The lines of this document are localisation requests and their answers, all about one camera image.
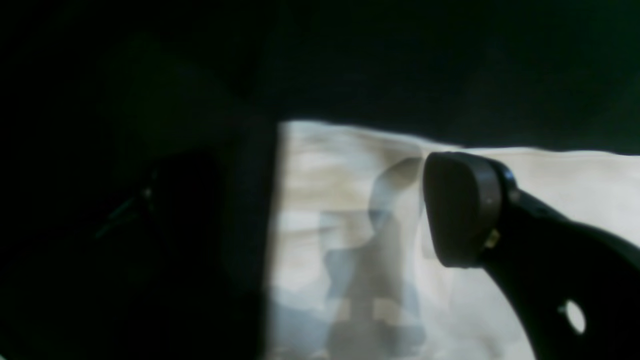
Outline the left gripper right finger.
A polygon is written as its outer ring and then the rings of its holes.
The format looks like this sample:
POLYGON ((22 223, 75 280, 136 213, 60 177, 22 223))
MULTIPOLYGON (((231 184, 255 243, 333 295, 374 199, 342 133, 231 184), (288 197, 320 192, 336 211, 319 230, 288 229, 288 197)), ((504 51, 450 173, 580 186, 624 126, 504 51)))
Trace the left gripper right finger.
POLYGON ((434 152, 423 201, 439 262, 482 268, 537 360, 637 360, 639 248, 519 189, 502 162, 434 152))

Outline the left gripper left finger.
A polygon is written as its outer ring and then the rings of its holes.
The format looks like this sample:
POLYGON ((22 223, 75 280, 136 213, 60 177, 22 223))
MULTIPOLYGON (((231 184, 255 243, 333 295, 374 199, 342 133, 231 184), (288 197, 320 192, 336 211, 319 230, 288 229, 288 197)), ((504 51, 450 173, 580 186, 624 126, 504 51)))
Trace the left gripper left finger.
POLYGON ((181 153, 1 248, 3 360, 261 360, 274 156, 181 153))

